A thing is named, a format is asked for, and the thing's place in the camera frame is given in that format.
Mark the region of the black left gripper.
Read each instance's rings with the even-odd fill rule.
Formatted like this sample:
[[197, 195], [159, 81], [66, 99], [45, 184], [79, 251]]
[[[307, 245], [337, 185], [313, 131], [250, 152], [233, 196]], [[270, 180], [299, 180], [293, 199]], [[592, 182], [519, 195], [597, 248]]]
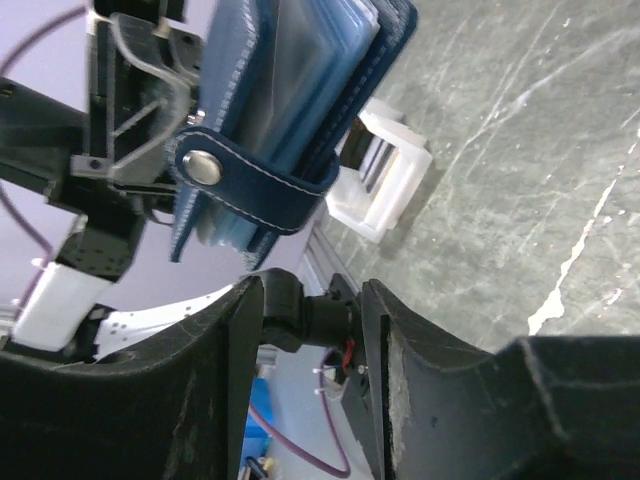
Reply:
[[165, 146], [196, 110], [202, 41], [183, 1], [92, 1], [87, 115], [56, 205], [80, 216], [56, 262], [106, 279], [131, 266], [153, 210], [173, 209]]

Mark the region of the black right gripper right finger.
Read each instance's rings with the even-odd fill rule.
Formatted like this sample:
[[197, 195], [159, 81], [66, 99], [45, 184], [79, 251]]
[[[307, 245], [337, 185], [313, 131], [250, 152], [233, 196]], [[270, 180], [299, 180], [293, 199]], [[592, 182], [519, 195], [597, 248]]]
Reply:
[[377, 280], [361, 293], [380, 479], [635, 479], [639, 340], [524, 336], [489, 353]]

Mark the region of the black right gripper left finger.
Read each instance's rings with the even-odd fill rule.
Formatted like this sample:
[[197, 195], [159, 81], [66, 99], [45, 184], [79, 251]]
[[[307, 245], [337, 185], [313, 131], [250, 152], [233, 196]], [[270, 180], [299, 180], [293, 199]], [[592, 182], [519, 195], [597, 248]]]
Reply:
[[263, 288], [212, 305], [96, 363], [1, 355], [5, 479], [233, 479]]

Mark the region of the blue leather card holder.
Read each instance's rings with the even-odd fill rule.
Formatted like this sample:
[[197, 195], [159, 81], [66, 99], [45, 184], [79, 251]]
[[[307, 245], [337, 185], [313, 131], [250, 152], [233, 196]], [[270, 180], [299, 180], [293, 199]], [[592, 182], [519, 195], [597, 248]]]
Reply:
[[166, 145], [170, 258], [192, 233], [250, 270], [335, 183], [335, 146], [408, 43], [409, 1], [220, 1], [199, 67], [201, 119]]

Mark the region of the white plastic card tray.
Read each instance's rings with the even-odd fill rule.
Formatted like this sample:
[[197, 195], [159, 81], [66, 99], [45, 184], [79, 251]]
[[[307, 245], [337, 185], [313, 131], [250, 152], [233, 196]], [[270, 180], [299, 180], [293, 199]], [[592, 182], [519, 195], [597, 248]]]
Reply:
[[426, 139], [387, 103], [369, 100], [336, 147], [340, 172], [326, 196], [329, 215], [379, 243], [395, 228], [432, 156]]

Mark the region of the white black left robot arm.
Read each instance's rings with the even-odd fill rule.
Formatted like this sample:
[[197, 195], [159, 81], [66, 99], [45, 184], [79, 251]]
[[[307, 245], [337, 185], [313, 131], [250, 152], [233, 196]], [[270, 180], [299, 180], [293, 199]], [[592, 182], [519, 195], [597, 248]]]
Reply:
[[144, 228], [178, 195], [164, 149], [195, 110], [201, 40], [172, 28], [181, 1], [88, 1], [30, 32], [2, 60], [8, 72], [46, 35], [87, 22], [88, 102], [78, 111], [1, 81], [1, 179], [42, 194], [75, 219], [59, 247], [8, 198], [7, 214], [42, 263], [16, 307], [5, 346], [61, 362], [97, 352], [103, 292], [131, 266]]

